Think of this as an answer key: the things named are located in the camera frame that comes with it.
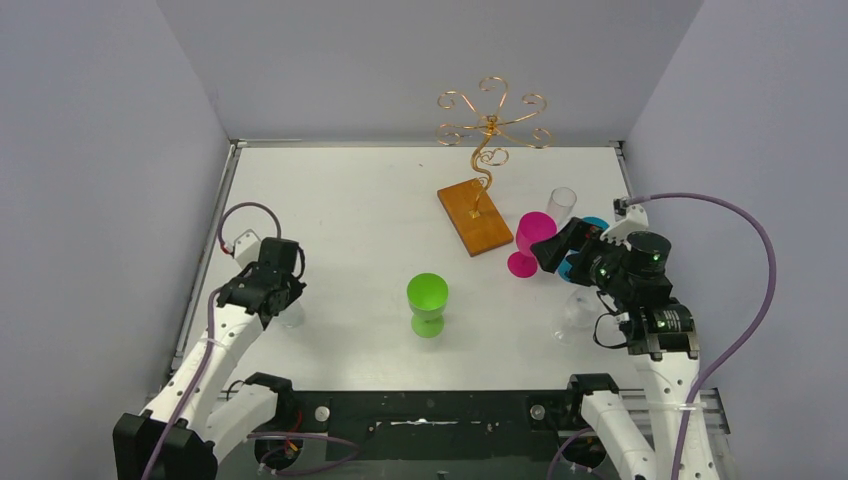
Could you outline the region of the clear round wine glass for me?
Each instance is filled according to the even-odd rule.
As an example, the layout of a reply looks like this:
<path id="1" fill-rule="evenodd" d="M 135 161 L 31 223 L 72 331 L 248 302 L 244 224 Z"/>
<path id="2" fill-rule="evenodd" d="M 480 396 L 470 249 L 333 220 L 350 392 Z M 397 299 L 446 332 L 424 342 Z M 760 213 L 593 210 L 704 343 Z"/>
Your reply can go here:
<path id="1" fill-rule="evenodd" d="M 605 312 L 597 289 L 580 287 L 557 310 L 551 324 L 552 337 L 562 344 L 572 344 L 582 334 L 591 335 L 595 321 Z"/>

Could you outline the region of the green plastic wine glass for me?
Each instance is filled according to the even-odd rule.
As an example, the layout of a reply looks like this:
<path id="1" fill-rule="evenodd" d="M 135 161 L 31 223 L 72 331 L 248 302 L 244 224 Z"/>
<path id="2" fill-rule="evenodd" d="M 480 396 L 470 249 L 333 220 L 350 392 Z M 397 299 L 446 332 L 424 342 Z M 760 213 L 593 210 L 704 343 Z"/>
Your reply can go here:
<path id="1" fill-rule="evenodd" d="M 445 326 L 444 312 L 449 300 L 447 282 L 435 273 L 420 273 L 406 286 L 413 332 L 422 338 L 439 336 Z"/>

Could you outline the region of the clear patterned wine glass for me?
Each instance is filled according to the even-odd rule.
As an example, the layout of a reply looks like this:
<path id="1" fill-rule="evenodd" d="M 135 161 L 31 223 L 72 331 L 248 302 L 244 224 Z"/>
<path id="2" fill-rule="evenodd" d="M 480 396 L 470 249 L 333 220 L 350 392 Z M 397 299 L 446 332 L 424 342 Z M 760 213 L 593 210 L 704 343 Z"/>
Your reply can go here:
<path id="1" fill-rule="evenodd" d="M 274 322 L 285 328 L 296 328 L 305 322 L 305 310 L 300 300 L 288 305 L 276 317 Z"/>

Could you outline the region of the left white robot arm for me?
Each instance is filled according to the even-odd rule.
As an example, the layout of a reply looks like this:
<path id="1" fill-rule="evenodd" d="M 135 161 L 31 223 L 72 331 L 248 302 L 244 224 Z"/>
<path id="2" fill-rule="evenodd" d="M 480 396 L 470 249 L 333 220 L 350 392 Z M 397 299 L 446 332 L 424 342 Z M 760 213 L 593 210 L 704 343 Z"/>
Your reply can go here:
<path id="1" fill-rule="evenodd" d="M 257 259 L 210 294 L 204 335 L 140 413 L 117 421 L 118 478 L 213 479 L 234 447 L 283 410 L 291 383 L 273 375 L 257 373 L 232 400 L 218 399 L 250 346 L 300 298 L 304 271 L 298 242 L 267 237 Z"/>

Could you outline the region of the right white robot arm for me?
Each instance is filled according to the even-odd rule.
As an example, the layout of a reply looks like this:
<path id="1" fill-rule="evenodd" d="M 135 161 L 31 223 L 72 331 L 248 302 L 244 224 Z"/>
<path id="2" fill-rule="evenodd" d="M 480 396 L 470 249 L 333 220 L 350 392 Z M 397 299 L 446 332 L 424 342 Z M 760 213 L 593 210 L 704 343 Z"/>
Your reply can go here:
<path id="1" fill-rule="evenodd" d="M 666 275 L 670 242 L 646 230 L 608 239 L 585 220 L 572 219 L 535 243 L 539 266 L 555 272 L 568 263 L 570 282 L 611 298 L 614 317 L 647 403 L 644 435 L 608 374 L 575 374 L 568 409 L 575 425 L 595 434 L 622 479 L 717 479 L 704 404 L 696 385 L 700 347 L 690 310 L 672 295 Z"/>

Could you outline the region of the pink plastic wine glass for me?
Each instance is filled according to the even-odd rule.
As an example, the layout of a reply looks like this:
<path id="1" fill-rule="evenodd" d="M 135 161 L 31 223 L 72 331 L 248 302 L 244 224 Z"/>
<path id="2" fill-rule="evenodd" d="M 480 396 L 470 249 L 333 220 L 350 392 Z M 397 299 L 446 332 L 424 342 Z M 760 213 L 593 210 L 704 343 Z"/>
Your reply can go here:
<path id="1" fill-rule="evenodd" d="M 515 233 L 517 251 L 507 259 L 509 272 L 518 278 L 532 277 L 538 270 L 538 261 L 531 247 L 550 239 L 556 233 L 556 222 L 548 214 L 541 211 L 524 214 Z"/>

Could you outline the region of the blue plastic wine glass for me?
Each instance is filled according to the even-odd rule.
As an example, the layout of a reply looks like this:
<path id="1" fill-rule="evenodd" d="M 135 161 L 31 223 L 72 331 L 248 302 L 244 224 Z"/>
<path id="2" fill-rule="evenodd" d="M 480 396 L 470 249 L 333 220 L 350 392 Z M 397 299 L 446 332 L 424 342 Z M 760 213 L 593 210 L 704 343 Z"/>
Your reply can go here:
<path id="1" fill-rule="evenodd" d="M 599 217 L 585 216 L 585 217 L 582 218 L 582 220 L 593 225 L 595 227 L 595 229 L 599 230 L 600 232 L 605 231 L 609 227 L 609 223 L 606 222 L 605 220 L 599 218 Z M 561 279 L 563 279 L 564 281 L 567 281 L 567 282 L 571 281 L 570 271 L 572 269 L 572 264 L 570 263 L 568 257 L 570 255 L 576 254 L 576 253 L 577 253 L 576 250 L 570 250 L 566 254 L 566 257 L 563 259 L 563 261 L 560 263 L 559 267 L 556 270 L 557 275 Z"/>

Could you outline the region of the clear tall flute glass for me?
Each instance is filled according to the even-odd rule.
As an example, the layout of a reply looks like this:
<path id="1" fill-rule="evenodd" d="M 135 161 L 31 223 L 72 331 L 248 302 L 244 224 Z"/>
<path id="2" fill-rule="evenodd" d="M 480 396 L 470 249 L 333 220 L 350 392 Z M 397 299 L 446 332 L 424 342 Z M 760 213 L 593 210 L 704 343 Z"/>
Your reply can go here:
<path id="1" fill-rule="evenodd" d="M 577 194 L 572 189 L 557 187 L 549 195 L 545 213 L 561 228 L 571 218 L 576 202 Z"/>

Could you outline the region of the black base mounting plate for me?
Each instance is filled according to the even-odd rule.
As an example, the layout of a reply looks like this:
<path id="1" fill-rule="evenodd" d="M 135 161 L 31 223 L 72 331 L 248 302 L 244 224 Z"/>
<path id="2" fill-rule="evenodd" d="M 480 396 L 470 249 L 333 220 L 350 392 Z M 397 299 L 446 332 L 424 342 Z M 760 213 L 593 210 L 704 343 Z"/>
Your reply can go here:
<path id="1" fill-rule="evenodd" d="M 571 394 L 295 391 L 248 446 L 262 479 L 612 479 Z"/>

